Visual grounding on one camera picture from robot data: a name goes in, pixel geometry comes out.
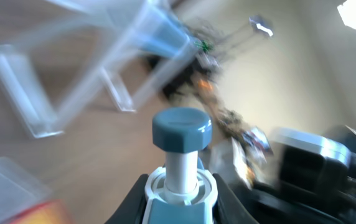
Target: brown floor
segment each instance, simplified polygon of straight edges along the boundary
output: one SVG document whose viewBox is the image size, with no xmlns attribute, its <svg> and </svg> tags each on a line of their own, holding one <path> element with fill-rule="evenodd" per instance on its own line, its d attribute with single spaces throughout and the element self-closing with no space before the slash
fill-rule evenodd
<svg viewBox="0 0 356 224">
<path fill-rule="evenodd" d="M 0 0 L 0 41 L 63 13 L 41 0 Z M 48 93 L 55 98 L 88 55 L 94 40 L 87 29 L 34 52 Z M 132 89 L 144 78 L 141 61 L 126 69 Z M 153 98 L 136 114 L 119 114 L 102 92 L 65 130 L 45 139 L 29 139 L 0 89 L 0 156 L 6 156 L 41 180 L 62 200 L 75 223 L 104 223 L 136 179 L 164 162 L 152 145 L 151 118 L 166 107 Z"/>
</svg>

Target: orange object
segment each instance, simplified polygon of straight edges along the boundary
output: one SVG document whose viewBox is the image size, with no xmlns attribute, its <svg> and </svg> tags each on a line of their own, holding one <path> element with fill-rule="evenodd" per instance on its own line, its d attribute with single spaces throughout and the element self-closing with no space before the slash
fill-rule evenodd
<svg viewBox="0 0 356 224">
<path fill-rule="evenodd" d="M 71 224 L 59 202 L 46 202 L 17 216 L 11 224 Z"/>
<path fill-rule="evenodd" d="M 200 89 L 203 90 L 213 90 L 213 86 L 211 85 L 211 83 L 205 80 L 199 80 L 197 85 Z"/>
</svg>

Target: blue knob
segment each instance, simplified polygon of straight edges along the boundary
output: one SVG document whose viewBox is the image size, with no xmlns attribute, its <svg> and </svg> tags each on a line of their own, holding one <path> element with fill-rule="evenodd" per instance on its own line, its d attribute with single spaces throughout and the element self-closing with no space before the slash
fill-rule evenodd
<svg viewBox="0 0 356 224">
<path fill-rule="evenodd" d="M 153 117 L 153 144 L 166 152 L 203 150 L 211 142 L 210 117 L 195 108 L 170 108 Z"/>
</svg>

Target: white shaft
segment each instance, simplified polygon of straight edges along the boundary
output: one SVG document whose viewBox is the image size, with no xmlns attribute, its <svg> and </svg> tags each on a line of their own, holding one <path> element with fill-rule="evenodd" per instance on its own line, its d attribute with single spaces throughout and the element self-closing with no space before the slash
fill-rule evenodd
<svg viewBox="0 0 356 224">
<path fill-rule="evenodd" d="M 193 191 L 197 183 L 197 151 L 166 153 L 166 185 L 176 194 Z"/>
</svg>

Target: blurry background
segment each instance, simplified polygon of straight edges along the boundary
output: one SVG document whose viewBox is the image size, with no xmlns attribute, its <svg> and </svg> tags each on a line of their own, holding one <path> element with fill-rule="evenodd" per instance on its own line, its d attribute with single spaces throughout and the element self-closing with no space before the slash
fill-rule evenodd
<svg viewBox="0 0 356 224">
<path fill-rule="evenodd" d="M 321 134 L 336 124 L 356 129 L 356 30 L 344 26 L 342 2 L 197 0 L 183 1 L 176 13 L 188 24 L 201 17 L 226 33 L 254 14 L 271 20 L 274 37 L 246 41 L 223 65 L 218 92 L 227 108 L 266 134 L 275 126 Z M 0 41 L 64 13 L 41 0 L 0 0 Z M 83 30 L 33 53 L 51 98 L 73 79 L 96 37 Z M 123 74 L 128 88 L 148 69 L 143 60 L 131 62 Z M 105 222 L 139 175 L 164 162 L 151 139 L 152 116 L 169 106 L 163 96 L 136 114 L 116 113 L 112 105 L 104 91 L 65 134 L 33 140 L 0 88 L 0 156 L 48 185 L 76 223 Z"/>
</svg>

